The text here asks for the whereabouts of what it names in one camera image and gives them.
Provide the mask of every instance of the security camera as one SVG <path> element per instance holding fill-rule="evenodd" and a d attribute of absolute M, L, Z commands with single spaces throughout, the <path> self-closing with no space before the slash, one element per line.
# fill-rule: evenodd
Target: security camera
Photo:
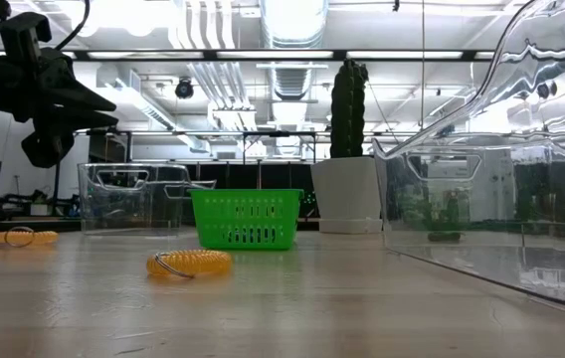
<path fill-rule="evenodd" d="M 180 78 L 179 84 L 176 86 L 176 96 L 181 99 L 191 98 L 194 95 L 194 88 L 192 87 L 192 79 Z"/>

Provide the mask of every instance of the ceiling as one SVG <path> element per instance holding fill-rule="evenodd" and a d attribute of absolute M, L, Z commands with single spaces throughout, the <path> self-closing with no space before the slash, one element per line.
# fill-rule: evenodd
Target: ceiling
<path fill-rule="evenodd" d="M 92 36 L 76 37 L 66 50 L 128 50 L 172 49 L 167 26 L 171 2 L 168 0 L 126 0 L 134 3 L 128 10 L 96 10 L 93 5 L 92 21 L 102 26 Z M 36 11 L 46 14 L 54 32 L 51 45 L 59 43 L 71 31 L 82 14 L 83 2 L 10 1 L 14 13 Z M 323 35 L 325 49 L 381 49 L 381 50 L 494 50 L 505 26 L 525 1 L 516 0 L 402 0 L 398 12 L 393 12 L 393 1 L 331 0 Z M 206 7 L 202 4 L 202 33 L 205 38 Z M 233 38 L 237 48 L 263 47 L 258 0 L 232 2 Z M 294 22 L 290 13 L 289 25 Z M 149 27 L 147 36 L 130 35 L 126 24 Z M 219 28 L 221 16 L 218 15 Z M 338 63 L 329 62 L 326 69 L 315 70 L 310 91 L 304 98 L 309 102 L 305 120 L 298 129 L 324 130 L 330 114 L 330 90 L 337 74 Z M 180 77 L 192 76 L 187 64 L 174 63 L 117 63 L 118 71 L 126 74 L 134 70 L 142 79 L 142 92 L 162 111 L 172 116 L 183 129 L 209 129 L 207 120 L 209 100 L 194 82 L 194 96 L 177 99 L 174 91 Z M 255 121 L 261 128 L 272 129 L 272 95 L 268 72 L 257 69 L 257 63 L 241 62 L 241 74 L 251 104 L 256 110 Z M 380 63 L 366 64 L 369 84 L 365 99 L 365 130 L 392 130 L 415 132 L 424 117 L 430 123 L 444 113 L 465 102 L 478 88 L 487 72 L 488 63 Z M 147 130 L 148 118 L 120 96 L 111 96 L 108 89 L 98 89 L 94 72 L 98 64 L 76 63 L 76 73 L 88 86 L 95 88 L 118 105 L 116 116 L 120 128 Z"/>

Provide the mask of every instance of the table surface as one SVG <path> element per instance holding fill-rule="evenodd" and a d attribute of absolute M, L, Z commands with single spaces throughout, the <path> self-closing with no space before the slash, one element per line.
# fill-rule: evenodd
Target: table surface
<path fill-rule="evenodd" d="M 300 232 L 227 276 L 148 276 L 178 239 L 62 234 L 0 246 L 0 357 L 565 357 L 565 312 L 395 256 L 379 236 Z"/>

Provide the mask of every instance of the transparent container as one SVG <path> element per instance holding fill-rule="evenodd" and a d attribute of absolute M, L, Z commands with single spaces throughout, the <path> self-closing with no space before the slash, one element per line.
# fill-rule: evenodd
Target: transparent container
<path fill-rule="evenodd" d="M 565 304 L 565 0 L 523 6 L 469 103 L 374 149 L 389 249 Z"/>
<path fill-rule="evenodd" d="M 85 235 L 174 236 L 193 185 L 176 164 L 80 164 Z"/>

